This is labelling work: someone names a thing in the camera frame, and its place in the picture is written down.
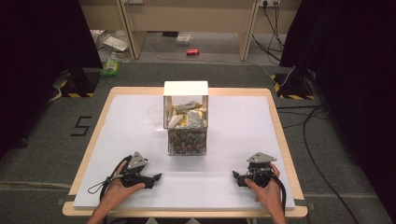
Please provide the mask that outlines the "crumpled plastic packaging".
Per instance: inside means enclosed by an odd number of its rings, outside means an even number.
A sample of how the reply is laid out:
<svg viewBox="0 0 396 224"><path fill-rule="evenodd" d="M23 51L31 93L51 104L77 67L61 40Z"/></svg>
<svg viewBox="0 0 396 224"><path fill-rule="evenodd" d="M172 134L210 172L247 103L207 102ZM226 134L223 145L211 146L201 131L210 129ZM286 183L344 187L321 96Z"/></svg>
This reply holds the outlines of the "crumpled plastic packaging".
<svg viewBox="0 0 396 224"><path fill-rule="evenodd" d="M91 30L91 34L102 62L113 59L129 63L132 60L127 36L123 31Z"/></svg>

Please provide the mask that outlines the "white table sheet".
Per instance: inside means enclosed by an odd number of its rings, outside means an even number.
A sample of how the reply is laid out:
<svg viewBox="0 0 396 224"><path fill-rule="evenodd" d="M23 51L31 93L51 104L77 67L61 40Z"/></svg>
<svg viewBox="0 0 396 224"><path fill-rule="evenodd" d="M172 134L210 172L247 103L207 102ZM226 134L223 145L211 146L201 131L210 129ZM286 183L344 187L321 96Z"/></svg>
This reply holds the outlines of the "white table sheet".
<svg viewBox="0 0 396 224"><path fill-rule="evenodd" d="M167 132L154 130L147 116L160 95L120 94L107 111L104 124L74 201L95 207L96 190L126 156L139 152L148 159L143 175L162 174L152 189L143 189L123 203L134 209L256 209L251 189L238 187L233 171L243 175L247 159L257 152L276 158L285 168L269 103L264 96L212 96L204 156L170 156Z"/></svg>

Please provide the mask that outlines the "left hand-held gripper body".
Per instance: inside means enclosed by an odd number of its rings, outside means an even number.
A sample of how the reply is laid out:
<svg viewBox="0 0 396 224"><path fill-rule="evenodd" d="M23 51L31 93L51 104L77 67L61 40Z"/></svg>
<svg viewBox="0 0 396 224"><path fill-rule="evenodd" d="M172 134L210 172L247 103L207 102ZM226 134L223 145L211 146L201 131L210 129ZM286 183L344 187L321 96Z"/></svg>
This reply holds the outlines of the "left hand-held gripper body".
<svg viewBox="0 0 396 224"><path fill-rule="evenodd" d="M144 169L147 159L143 158L139 152L135 152L126 158L126 163L122 166L120 175L121 183L129 188L138 183L150 182L150 178L143 176L140 172Z"/></svg>

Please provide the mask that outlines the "black stand base striped tape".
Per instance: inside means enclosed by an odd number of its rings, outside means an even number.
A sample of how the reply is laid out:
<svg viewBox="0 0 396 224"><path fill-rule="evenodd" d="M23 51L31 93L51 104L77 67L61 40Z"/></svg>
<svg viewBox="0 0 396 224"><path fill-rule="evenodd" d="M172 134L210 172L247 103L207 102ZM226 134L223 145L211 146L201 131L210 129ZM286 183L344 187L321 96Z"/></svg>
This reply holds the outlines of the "black stand base striped tape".
<svg viewBox="0 0 396 224"><path fill-rule="evenodd" d="M99 73L93 71L81 70L77 74L66 73L60 84L62 97L93 97L99 77Z"/></svg>
<svg viewBox="0 0 396 224"><path fill-rule="evenodd" d="M314 100L314 93L307 83L305 75L273 74L271 75L271 79L274 82L274 88L278 98Z"/></svg>

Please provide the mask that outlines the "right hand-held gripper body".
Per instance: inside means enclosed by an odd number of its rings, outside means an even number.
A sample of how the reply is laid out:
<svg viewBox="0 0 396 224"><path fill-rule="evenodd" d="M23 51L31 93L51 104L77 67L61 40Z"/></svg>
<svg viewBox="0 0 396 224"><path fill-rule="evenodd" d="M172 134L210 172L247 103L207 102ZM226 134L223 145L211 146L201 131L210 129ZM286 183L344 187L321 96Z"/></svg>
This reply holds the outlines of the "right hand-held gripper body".
<svg viewBox="0 0 396 224"><path fill-rule="evenodd" d="M273 176L271 163L276 161L275 157L262 152L257 152L247 159L247 178L259 187L265 188Z"/></svg>

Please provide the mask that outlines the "pile of dark mixed scraps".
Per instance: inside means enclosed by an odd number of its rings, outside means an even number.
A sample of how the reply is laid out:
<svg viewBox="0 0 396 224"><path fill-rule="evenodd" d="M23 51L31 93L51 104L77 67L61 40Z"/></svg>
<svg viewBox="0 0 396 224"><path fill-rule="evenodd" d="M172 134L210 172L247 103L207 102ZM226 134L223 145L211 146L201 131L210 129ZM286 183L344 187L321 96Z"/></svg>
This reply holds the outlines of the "pile of dark mixed scraps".
<svg viewBox="0 0 396 224"><path fill-rule="evenodd" d="M204 156L207 129L169 129L168 154L171 156Z"/></svg>

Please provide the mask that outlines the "clear bin with white lid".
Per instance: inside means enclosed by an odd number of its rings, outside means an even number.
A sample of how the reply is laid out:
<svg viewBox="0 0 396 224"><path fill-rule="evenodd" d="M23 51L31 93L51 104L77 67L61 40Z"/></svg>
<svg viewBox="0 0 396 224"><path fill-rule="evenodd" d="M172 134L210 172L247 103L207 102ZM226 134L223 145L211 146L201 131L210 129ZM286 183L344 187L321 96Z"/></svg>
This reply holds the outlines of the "clear bin with white lid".
<svg viewBox="0 0 396 224"><path fill-rule="evenodd" d="M207 81L165 81L163 88L163 127L168 133L169 129L208 129L208 82ZM204 128L191 128L187 126L187 113L178 113L177 105L184 105L190 101L198 102L205 119ZM183 115L184 122L181 127L169 128L168 122L174 115Z"/></svg>

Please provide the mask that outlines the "black curtain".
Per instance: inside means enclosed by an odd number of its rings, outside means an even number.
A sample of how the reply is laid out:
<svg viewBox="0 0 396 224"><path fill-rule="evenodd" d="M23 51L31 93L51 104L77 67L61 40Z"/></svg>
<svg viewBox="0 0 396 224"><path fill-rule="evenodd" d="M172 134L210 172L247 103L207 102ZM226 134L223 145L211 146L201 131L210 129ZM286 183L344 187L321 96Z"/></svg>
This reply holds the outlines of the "black curtain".
<svg viewBox="0 0 396 224"><path fill-rule="evenodd" d="M57 76L101 66L78 0L0 0L0 159L28 134Z"/></svg>
<svg viewBox="0 0 396 224"><path fill-rule="evenodd" d="M301 0L281 63L315 72L352 156L396 222L396 0Z"/></svg>

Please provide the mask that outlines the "clear plastic cup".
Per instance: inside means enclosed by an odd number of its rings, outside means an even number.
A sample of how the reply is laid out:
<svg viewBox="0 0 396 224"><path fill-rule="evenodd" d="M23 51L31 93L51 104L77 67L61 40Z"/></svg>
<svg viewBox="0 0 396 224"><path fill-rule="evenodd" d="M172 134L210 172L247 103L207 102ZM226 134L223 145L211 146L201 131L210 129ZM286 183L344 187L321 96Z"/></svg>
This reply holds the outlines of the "clear plastic cup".
<svg viewBox="0 0 396 224"><path fill-rule="evenodd" d="M161 132L163 130L163 107L153 105L147 110L147 116L153 124L154 130Z"/></svg>

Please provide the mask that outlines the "green packet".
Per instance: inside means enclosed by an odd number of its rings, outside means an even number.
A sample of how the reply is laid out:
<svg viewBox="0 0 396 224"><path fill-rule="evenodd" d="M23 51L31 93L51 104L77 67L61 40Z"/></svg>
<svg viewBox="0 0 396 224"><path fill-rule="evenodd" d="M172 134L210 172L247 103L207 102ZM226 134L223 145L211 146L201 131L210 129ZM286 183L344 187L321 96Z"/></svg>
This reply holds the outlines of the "green packet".
<svg viewBox="0 0 396 224"><path fill-rule="evenodd" d="M106 60L100 75L103 77L114 77L119 73L120 70L120 60L116 52Z"/></svg>

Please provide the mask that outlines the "person's right hand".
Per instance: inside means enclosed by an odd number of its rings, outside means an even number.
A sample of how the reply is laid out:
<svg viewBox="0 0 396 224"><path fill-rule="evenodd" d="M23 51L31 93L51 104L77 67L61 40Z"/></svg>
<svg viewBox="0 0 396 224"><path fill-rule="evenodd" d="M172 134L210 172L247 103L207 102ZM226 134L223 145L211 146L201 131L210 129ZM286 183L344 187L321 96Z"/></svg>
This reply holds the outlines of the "person's right hand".
<svg viewBox="0 0 396 224"><path fill-rule="evenodd" d="M271 216L283 215L280 186L271 180L265 188L259 187L254 181L245 179L247 186L256 194L256 203L260 203Z"/></svg>

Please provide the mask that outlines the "grey crumpled wrapper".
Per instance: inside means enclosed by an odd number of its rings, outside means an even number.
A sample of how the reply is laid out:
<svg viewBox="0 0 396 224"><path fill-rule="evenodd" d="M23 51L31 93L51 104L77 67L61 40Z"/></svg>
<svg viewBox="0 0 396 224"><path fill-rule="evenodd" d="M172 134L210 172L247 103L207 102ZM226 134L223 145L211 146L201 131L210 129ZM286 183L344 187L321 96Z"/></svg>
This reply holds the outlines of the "grey crumpled wrapper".
<svg viewBox="0 0 396 224"><path fill-rule="evenodd" d="M190 110L201 108L201 107L202 107L202 105L199 104L198 102L190 101L190 102L188 102L188 103L186 103L184 105L177 105L176 106L176 111L178 113L187 113Z"/></svg>

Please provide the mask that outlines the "light wooden desk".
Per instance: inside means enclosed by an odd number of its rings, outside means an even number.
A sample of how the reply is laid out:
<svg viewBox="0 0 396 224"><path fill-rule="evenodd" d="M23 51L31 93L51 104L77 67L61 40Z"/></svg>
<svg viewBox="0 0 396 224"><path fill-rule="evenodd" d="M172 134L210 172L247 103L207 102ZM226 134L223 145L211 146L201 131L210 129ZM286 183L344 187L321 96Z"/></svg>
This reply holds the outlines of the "light wooden desk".
<svg viewBox="0 0 396 224"><path fill-rule="evenodd" d="M131 56L140 57L149 32L204 32L235 35L239 58L248 58L251 36L270 34L274 21L285 35L302 0L280 0L264 11L258 0L78 0L92 30L122 30Z"/></svg>

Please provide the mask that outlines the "white crumpled wrapper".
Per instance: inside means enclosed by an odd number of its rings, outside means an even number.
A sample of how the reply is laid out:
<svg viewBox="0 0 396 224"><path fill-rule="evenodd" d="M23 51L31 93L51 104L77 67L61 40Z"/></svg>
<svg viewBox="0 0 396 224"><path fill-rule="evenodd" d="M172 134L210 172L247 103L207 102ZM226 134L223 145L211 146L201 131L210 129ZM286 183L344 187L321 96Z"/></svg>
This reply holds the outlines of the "white crumpled wrapper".
<svg viewBox="0 0 396 224"><path fill-rule="evenodd" d="M177 126L181 127L183 125L183 122L184 122L183 115L174 115L168 122L168 127L169 128L176 128Z"/></svg>

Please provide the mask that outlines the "person's left hand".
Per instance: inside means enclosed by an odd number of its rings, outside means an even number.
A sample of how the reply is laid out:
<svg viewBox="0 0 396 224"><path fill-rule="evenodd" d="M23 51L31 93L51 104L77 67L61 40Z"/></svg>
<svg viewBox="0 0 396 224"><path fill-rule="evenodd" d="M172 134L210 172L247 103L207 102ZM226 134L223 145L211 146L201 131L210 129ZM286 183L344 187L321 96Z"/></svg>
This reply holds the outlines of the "person's left hand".
<svg viewBox="0 0 396 224"><path fill-rule="evenodd" d="M119 179L113 180L107 187L106 193L101 200L101 204L104 204L109 209L113 209L123 203L132 194L143 189L146 185L144 183L138 183L132 187L126 188L122 185Z"/></svg>

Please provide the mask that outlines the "clear plastic bag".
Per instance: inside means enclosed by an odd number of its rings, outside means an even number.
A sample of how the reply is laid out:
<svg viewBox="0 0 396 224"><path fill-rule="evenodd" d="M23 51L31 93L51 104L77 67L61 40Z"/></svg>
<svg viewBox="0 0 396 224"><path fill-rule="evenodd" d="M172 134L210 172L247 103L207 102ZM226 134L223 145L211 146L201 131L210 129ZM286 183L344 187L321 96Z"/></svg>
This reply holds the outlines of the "clear plastic bag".
<svg viewBox="0 0 396 224"><path fill-rule="evenodd" d="M178 47L187 47L191 44L193 37L189 34L179 34L175 40Z"/></svg>

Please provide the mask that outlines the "silver crumpled wrapper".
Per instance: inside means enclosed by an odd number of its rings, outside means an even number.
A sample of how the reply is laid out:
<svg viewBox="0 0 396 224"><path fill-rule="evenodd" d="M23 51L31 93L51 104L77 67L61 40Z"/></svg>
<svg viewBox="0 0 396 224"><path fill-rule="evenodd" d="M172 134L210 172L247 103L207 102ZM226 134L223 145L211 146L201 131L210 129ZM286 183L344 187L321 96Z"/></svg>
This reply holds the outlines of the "silver crumpled wrapper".
<svg viewBox="0 0 396 224"><path fill-rule="evenodd" d="M187 113L187 126L191 128L204 128L205 119L201 111L191 110Z"/></svg>

